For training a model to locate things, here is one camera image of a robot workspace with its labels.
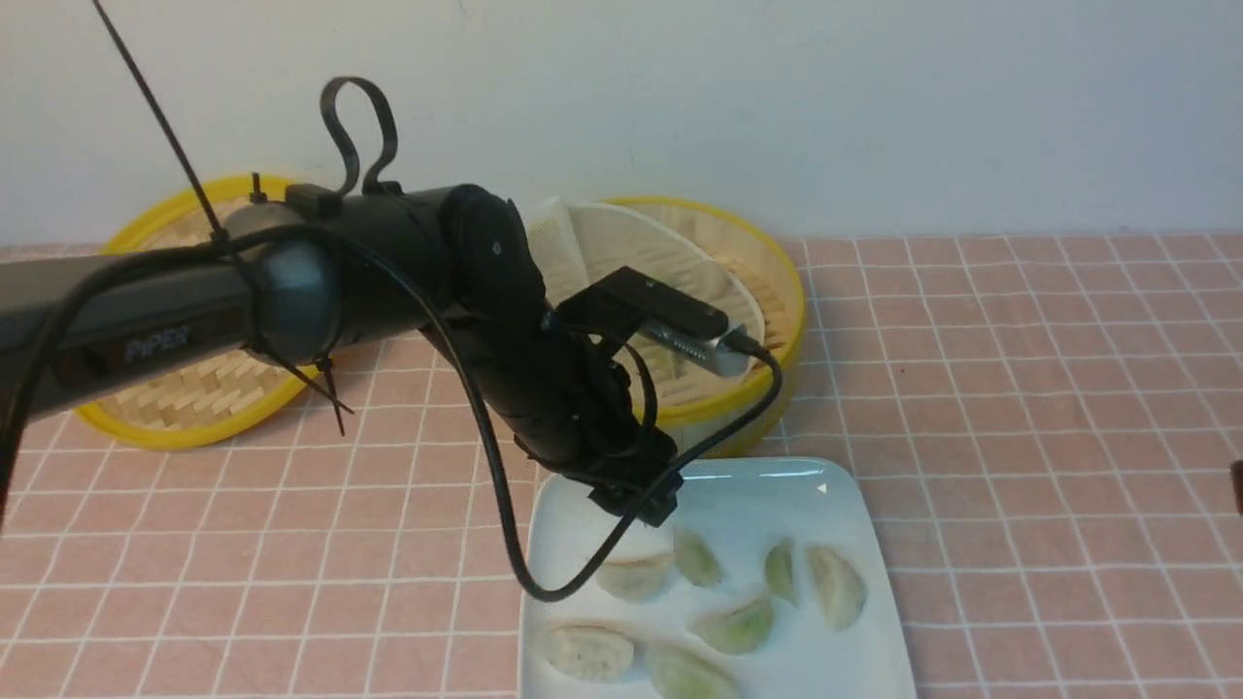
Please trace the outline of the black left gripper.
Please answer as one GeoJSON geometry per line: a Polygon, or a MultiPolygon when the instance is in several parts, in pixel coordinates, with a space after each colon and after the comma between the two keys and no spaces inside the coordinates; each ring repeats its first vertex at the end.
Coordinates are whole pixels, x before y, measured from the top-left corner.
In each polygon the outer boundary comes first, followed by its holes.
{"type": "Polygon", "coordinates": [[[573,483],[590,488],[589,499],[604,512],[622,517],[636,498],[665,473],[677,455],[674,439],[660,429],[648,433],[641,447],[622,449],[622,456],[608,455],[587,442],[571,456],[537,456],[526,450],[544,469],[573,483]]]}

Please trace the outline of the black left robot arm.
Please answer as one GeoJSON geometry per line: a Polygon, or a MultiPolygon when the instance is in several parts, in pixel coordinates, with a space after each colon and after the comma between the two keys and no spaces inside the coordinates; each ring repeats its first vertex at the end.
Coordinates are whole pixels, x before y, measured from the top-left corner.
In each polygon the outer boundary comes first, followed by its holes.
{"type": "Polygon", "coordinates": [[[554,305],[520,213],[482,187],[298,185],[225,224],[225,243],[2,265],[2,490],[30,420],[209,354],[306,377],[337,350],[416,331],[479,413],[617,517],[661,525],[681,488],[672,438],[633,415],[617,352],[665,284],[622,269],[554,305]]]}

